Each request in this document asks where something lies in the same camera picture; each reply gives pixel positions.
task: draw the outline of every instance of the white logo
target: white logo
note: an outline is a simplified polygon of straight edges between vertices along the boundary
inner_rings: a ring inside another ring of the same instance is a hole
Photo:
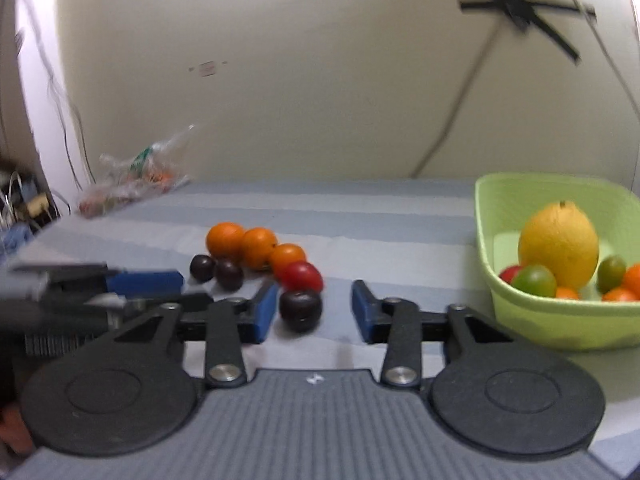
[[[316,386],[316,384],[324,382],[324,377],[320,374],[313,374],[311,377],[306,378],[306,382]]]

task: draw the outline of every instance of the gray ribbed surface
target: gray ribbed surface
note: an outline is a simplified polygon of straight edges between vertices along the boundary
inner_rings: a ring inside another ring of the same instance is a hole
[[[210,393],[183,430],[108,459],[40,450],[11,480],[614,480],[587,453],[502,462],[457,443],[415,394],[376,385],[368,370],[262,370]]]

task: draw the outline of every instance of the red fruit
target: red fruit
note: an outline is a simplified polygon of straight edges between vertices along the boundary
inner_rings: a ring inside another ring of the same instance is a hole
[[[307,290],[321,292],[324,281],[318,269],[308,262],[293,262],[284,268],[280,283],[286,290]]]
[[[500,279],[511,285],[511,280],[516,277],[516,274],[520,272],[520,269],[522,269],[522,266],[520,265],[512,265],[511,267],[507,267],[500,273]]]

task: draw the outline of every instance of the gray stripe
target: gray stripe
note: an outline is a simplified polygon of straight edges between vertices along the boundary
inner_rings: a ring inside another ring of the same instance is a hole
[[[116,240],[103,240],[85,234],[75,234],[63,230],[45,232],[40,241],[61,253],[87,262],[107,262],[113,267],[128,269],[177,269],[184,276],[189,275],[191,257],[175,251],[136,246]],[[248,276],[256,278],[257,274]],[[251,296],[258,289],[259,281],[248,282],[239,292],[239,296]],[[393,285],[390,283],[370,283],[371,289],[380,298],[399,296],[415,301],[423,310],[443,312],[451,303],[466,303],[481,312],[492,311],[491,295],[488,291],[453,290],[426,286]],[[188,290],[207,290],[217,298],[225,294],[215,287],[213,282],[195,285],[188,281]],[[322,323],[314,335],[332,341],[364,344],[360,338],[356,323],[351,316],[351,281],[338,278],[325,280],[323,293],[324,315]],[[440,352],[439,345],[425,345],[425,350]]]
[[[476,222],[464,216],[424,216],[389,213],[335,213],[281,209],[175,207],[153,202],[135,204],[112,218],[210,227],[233,221],[268,227],[278,233],[343,236],[354,240],[475,245]]]
[[[640,430],[594,442],[590,451],[626,478],[640,463]]]
[[[364,182],[194,182],[174,191],[191,193],[347,194],[471,198],[472,180],[380,180]]]

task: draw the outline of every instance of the round black disc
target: round black disc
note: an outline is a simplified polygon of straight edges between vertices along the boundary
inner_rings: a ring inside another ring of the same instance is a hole
[[[20,398],[38,444],[84,456],[158,442],[184,423],[195,403],[193,380],[146,344],[69,354],[34,374]]]
[[[433,380],[442,422],[495,454],[559,456],[586,446],[604,414],[599,384],[551,352],[478,344]]]

